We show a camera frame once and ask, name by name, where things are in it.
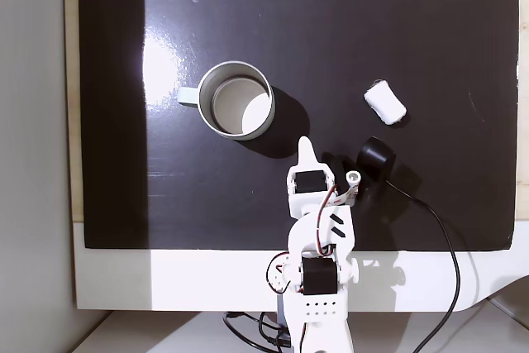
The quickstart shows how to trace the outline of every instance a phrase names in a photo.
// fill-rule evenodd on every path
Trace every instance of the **black object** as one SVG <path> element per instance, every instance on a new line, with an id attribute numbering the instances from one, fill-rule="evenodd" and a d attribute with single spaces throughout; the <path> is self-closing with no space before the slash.
<path id="1" fill-rule="evenodd" d="M 248 317 L 249 319 L 253 320 L 254 322 L 257 322 L 258 323 L 258 328 L 259 328 L 259 333 L 261 334 L 261 336 L 272 346 L 276 346 L 277 347 L 277 353 L 281 353 L 281 346 L 282 347 L 291 347 L 291 342 L 289 339 L 280 339 L 280 337 L 282 335 L 288 335 L 288 328 L 286 327 L 279 327 L 279 326 L 272 326 L 270 324 L 268 324 L 267 322 L 264 322 L 264 318 L 265 318 L 265 312 L 262 312 L 260 314 L 260 317 L 259 317 L 259 320 L 253 316 L 251 316 L 250 314 L 246 313 L 246 312 L 225 312 L 224 315 L 222 316 L 222 320 L 224 321 L 224 324 L 226 324 L 226 326 L 228 327 L 228 329 L 235 335 L 237 336 L 241 341 L 243 341 L 244 343 L 246 343 L 247 345 L 259 350 L 259 351 L 264 351 L 264 352 L 267 352 L 267 353 L 276 353 L 276 351 L 266 347 L 266 346 L 262 346 L 262 345 L 259 345 L 258 343 L 256 342 L 253 342 L 250 338 L 242 335 L 231 323 L 230 321 L 228 320 L 228 318 L 237 318 L 237 317 L 241 317 L 241 316 L 245 316 L 245 317 Z M 277 336 L 275 338 L 271 337 L 271 336 L 267 336 L 265 334 L 265 332 L 263 331 L 263 326 L 266 326 L 272 330 L 275 330 L 277 331 Z"/>
<path id="2" fill-rule="evenodd" d="M 356 158 L 356 165 L 374 181 L 384 181 L 391 174 L 397 156 L 393 149 L 372 136 Z"/>
<path id="3" fill-rule="evenodd" d="M 338 271 L 331 258 L 302 258 L 303 295 L 338 292 Z"/>
<path id="4" fill-rule="evenodd" d="M 387 142 L 425 181 L 410 190 L 397 160 L 394 182 L 442 213 L 456 250 L 511 244 L 518 0 L 79 0 L 79 45 L 88 248 L 284 249 L 298 157 L 223 139 L 176 101 L 174 87 L 226 60 L 254 64 L 298 102 L 318 159 Z M 375 79 L 407 107 L 404 127 L 365 103 Z M 292 118 L 274 119 L 279 138 Z M 394 206 L 353 208 L 356 250 L 447 250 L 413 206 L 386 217 Z"/>
<path id="5" fill-rule="evenodd" d="M 325 173 L 323 171 L 304 171 L 294 175 L 296 193 L 327 191 Z"/>
<path id="6" fill-rule="evenodd" d="M 233 316 L 232 312 L 225 312 L 224 315 L 222 316 L 222 320 L 224 321 L 224 324 L 226 324 L 226 327 L 228 327 L 228 329 L 233 333 L 233 335 L 235 335 L 245 344 L 250 345 L 251 347 L 259 351 L 264 351 L 265 353 L 278 353 L 278 351 L 273 351 L 272 349 L 266 346 L 262 346 L 256 342 L 253 342 L 250 338 L 241 334 L 228 320 L 228 318 L 233 318 L 233 317 L 239 317 L 239 316 L 238 315 Z"/>
<path id="7" fill-rule="evenodd" d="M 291 342 L 290 342 L 289 339 L 279 339 L 281 337 L 281 335 L 287 333 L 287 329 L 284 328 L 284 327 L 278 327 L 277 328 L 278 333 L 277 333 L 276 337 L 272 337 L 272 336 L 266 335 L 265 330 L 263 330 L 263 325 L 266 324 L 266 323 L 264 323 L 265 314 L 266 314 L 266 312 L 261 312 L 261 314 L 259 315 L 259 321 L 258 321 L 259 334 L 270 345 L 277 346 L 278 351 L 281 351 L 281 347 L 287 347 L 287 348 L 291 347 Z"/>

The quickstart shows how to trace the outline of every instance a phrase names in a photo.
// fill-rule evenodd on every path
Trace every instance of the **white robotic arm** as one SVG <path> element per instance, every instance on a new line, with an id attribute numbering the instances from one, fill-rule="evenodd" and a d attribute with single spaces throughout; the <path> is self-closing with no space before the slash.
<path id="1" fill-rule="evenodd" d="M 358 265 L 347 256 L 355 246 L 350 206 L 360 174 L 347 173 L 349 190 L 337 196 L 334 174 L 317 161 L 305 136 L 299 140 L 298 153 L 298 165 L 287 177 L 290 214 L 298 221 L 288 236 L 288 253 L 277 256 L 269 267 L 276 275 L 267 277 L 283 294 L 294 352 L 352 353 L 348 283 L 358 281 Z"/>

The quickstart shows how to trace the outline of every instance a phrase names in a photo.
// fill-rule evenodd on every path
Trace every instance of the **white mug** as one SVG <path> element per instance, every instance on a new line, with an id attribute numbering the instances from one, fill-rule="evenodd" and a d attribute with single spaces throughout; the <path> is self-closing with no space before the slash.
<path id="1" fill-rule="evenodd" d="M 274 92 L 266 77 L 240 61 L 214 66 L 197 88 L 179 88 L 177 98 L 179 103 L 197 105 L 212 130 L 237 141 L 263 134 L 275 114 Z"/>

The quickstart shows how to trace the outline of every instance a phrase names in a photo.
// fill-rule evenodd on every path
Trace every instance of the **white foam block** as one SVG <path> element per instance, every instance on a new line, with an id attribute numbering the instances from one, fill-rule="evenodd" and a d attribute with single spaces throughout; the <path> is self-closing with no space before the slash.
<path id="1" fill-rule="evenodd" d="M 381 80 L 364 94 L 365 101 L 373 108 L 387 125 L 400 122 L 406 114 L 406 108 L 395 97 L 388 82 Z"/>

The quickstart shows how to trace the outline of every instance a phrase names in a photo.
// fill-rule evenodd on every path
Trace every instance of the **black cable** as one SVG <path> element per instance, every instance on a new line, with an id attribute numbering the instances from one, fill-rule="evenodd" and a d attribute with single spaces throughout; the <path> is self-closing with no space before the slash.
<path id="1" fill-rule="evenodd" d="M 246 312 L 238 312 L 240 313 L 241 316 L 245 316 L 245 317 L 248 317 L 250 320 L 254 321 L 254 322 L 259 322 L 259 319 L 258 318 L 255 318 L 253 317 L 251 314 L 248 314 Z M 273 326 L 271 324 L 268 324 L 267 322 L 263 322 L 263 325 L 265 327 L 268 327 L 272 330 L 275 330 L 275 331 L 280 331 L 282 328 L 281 327 L 276 327 L 276 326 Z"/>
<path id="2" fill-rule="evenodd" d="M 273 338 L 272 336 L 268 336 L 265 334 L 265 330 L 263 330 L 263 324 L 266 324 L 263 320 L 265 319 L 265 314 L 266 312 L 261 312 L 260 316 L 259 316 L 259 321 L 258 321 L 258 328 L 259 328 L 259 334 L 271 345 L 276 345 L 279 349 L 281 349 L 281 346 L 282 347 L 290 347 L 290 341 L 288 340 L 284 340 L 284 339 L 279 339 L 278 337 L 275 337 Z M 280 329 L 278 329 L 278 334 L 281 333 L 281 335 L 283 335 L 287 329 L 285 327 L 282 327 Z"/>
<path id="3" fill-rule="evenodd" d="M 242 335 L 240 332 L 238 332 L 228 321 L 228 312 L 224 313 L 224 316 L 222 316 L 222 320 L 224 321 L 224 324 L 226 324 L 226 327 L 233 332 L 233 334 L 239 338 L 241 341 L 246 343 L 247 345 L 250 345 L 251 347 L 254 347 L 255 349 L 258 349 L 260 351 L 264 351 L 265 353 L 278 353 L 277 351 L 273 351 L 272 349 L 259 345 L 258 343 L 253 342 L 251 339 L 247 338 L 246 336 Z"/>
<path id="4" fill-rule="evenodd" d="M 413 197 L 411 194 L 408 194 L 404 192 L 403 190 L 397 188 L 395 185 L 393 185 L 391 182 L 386 180 L 386 184 L 388 184 L 391 188 L 402 194 L 403 196 L 409 198 L 414 203 L 418 204 L 419 206 L 425 208 L 428 210 L 431 215 L 435 217 L 437 220 L 437 223 L 439 223 L 439 227 L 441 227 L 441 230 L 443 231 L 443 234 L 445 235 L 446 243 L 448 244 L 448 248 L 450 249 L 450 255 L 452 256 L 452 260 L 454 261 L 454 268 L 455 268 L 455 294 L 454 299 L 452 299 L 452 304 L 448 308 L 448 311 L 446 312 L 445 316 L 441 319 L 439 324 L 433 329 L 430 334 L 426 338 L 424 338 L 424 341 L 422 341 L 419 346 L 413 351 L 413 353 L 418 353 L 425 345 L 434 337 L 435 334 L 438 333 L 438 331 L 445 325 L 446 321 L 448 320 L 448 317 L 454 312 L 455 304 L 457 303 L 457 299 L 460 296 L 460 289 L 461 289 L 461 274 L 460 274 L 460 267 L 457 263 L 457 257 L 455 256 L 454 248 L 452 247 L 452 243 L 450 243 L 450 238 L 448 237 L 448 233 L 446 232 L 445 226 L 443 225 L 443 222 L 439 218 L 439 216 L 436 214 L 435 211 L 433 211 L 433 208 L 431 208 L 428 204 L 424 203 L 422 200 L 419 200 L 418 198 Z"/>
<path id="5" fill-rule="evenodd" d="M 278 353 L 283 353 L 281 350 L 281 340 L 279 339 L 284 334 L 284 330 L 279 330 L 278 335 L 275 337 L 275 345 L 278 347 Z"/>

